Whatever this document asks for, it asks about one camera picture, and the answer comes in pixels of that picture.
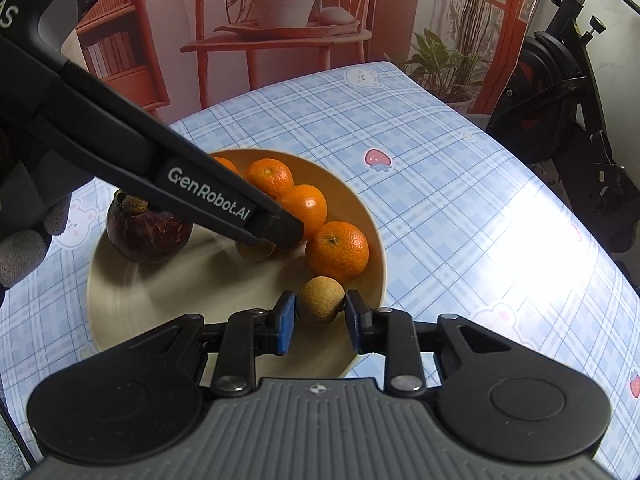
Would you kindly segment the grey gloved left hand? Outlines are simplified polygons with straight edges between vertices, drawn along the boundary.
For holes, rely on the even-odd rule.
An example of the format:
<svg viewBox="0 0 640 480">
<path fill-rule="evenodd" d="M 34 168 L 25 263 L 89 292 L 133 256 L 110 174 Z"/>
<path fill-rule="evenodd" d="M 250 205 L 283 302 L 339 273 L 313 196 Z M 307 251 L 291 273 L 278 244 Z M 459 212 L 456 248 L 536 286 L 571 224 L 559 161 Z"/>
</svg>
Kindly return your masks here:
<svg viewBox="0 0 640 480">
<path fill-rule="evenodd" d="M 1 150 L 1 290 L 37 269 L 66 229 L 72 194 L 93 179 L 58 153 Z"/>
</svg>

